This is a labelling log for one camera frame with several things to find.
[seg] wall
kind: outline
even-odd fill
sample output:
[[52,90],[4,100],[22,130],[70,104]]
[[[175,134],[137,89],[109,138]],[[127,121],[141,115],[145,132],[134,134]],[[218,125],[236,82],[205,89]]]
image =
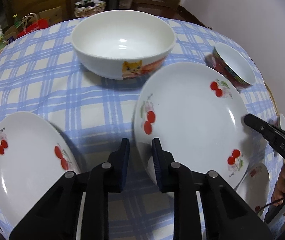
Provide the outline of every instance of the wall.
[[285,116],[285,0],[181,0],[181,5],[247,51]]

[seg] orange cat face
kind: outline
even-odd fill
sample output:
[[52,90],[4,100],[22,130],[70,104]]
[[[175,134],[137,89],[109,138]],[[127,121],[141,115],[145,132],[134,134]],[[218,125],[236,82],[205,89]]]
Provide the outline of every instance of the orange cat face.
[[127,75],[138,74],[140,73],[142,63],[143,63],[142,60],[134,63],[128,63],[127,61],[125,61],[123,63],[122,73]]

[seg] bowl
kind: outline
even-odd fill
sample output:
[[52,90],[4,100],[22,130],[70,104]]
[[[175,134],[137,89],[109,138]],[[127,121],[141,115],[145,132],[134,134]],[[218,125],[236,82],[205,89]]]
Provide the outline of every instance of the bowl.
[[156,70],[176,42],[173,29],[148,13],[113,10],[81,21],[71,43],[79,61],[95,74],[128,79]]
[[254,71],[247,60],[234,48],[224,43],[215,44],[213,67],[238,89],[245,89],[256,83]]

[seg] red bag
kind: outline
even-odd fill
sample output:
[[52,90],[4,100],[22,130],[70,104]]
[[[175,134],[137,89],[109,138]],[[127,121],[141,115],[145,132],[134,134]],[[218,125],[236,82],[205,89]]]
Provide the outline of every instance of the red bag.
[[[30,14],[32,14],[33,17],[36,18],[36,22],[34,22],[32,25],[30,25],[30,26],[27,27],[28,18],[29,18],[29,17],[32,18],[32,16],[31,16]],[[25,21],[25,22],[24,22],[24,30],[23,30],[22,32],[20,32],[20,33],[17,34],[17,38],[20,38],[20,37],[22,37],[22,36],[24,36],[24,35],[26,35],[26,34],[28,34],[28,33],[32,33],[32,32],[34,32],[34,31],[41,30],[41,29],[45,29],[45,28],[48,28],[48,27],[49,27],[49,24],[48,24],[48,22],[47,22],[46,19],[40,19],[40,20],[38,20],[38,17],[37,17],[36,14],[34,14],[34,13],[30,13],[30,14],[28,14],[27,16],[25,16],[25,17],[23,18],[23,21]]]

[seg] table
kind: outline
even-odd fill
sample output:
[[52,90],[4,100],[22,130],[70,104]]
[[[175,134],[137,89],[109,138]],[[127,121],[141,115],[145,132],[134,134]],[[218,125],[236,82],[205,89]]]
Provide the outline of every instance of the table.
[[[251,64],[256,84],[241,93],[249,113],[265,121],[276,114],[263,78],[237,43],[195,24],[166,21],[177,43],[164,66],[182,61],[203,63],[216,42],[237,49]],[[0,121],[16,111],[31,111],[49,120],[63,135],[81,171],[106,161],[123,137],[131,142],[126,186],[109,196],[111,239],[172,239],[174,202],[149,179],[134,145],[132,116],[141,87],[149,76],[130,80],[101,78],[85,69],[71,45],[71,32],[81,19],[56,24],[9,44],[0,55]],[[270,174],[269,200],[282,158],[260,135],[249,166],[263,161]],[[0,210],[0,227],[8,236],[12,226]]]

